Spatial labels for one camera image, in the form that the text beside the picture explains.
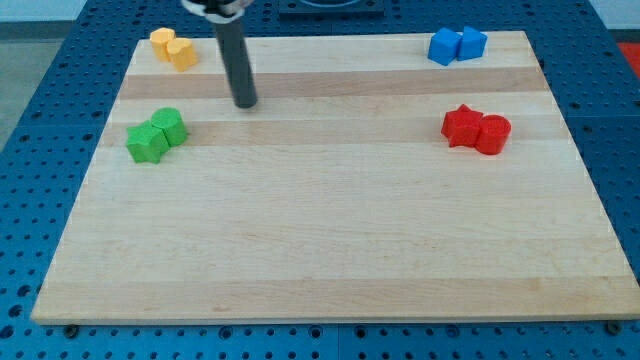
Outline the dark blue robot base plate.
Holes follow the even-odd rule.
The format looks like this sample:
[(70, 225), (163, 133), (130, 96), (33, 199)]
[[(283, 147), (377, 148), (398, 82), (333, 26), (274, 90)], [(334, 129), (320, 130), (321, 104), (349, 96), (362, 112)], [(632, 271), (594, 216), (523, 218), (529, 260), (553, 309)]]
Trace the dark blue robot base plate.
[(385, 3), (385, 0), (278, 0), (278, 15), (281, 19), (383, 15)]

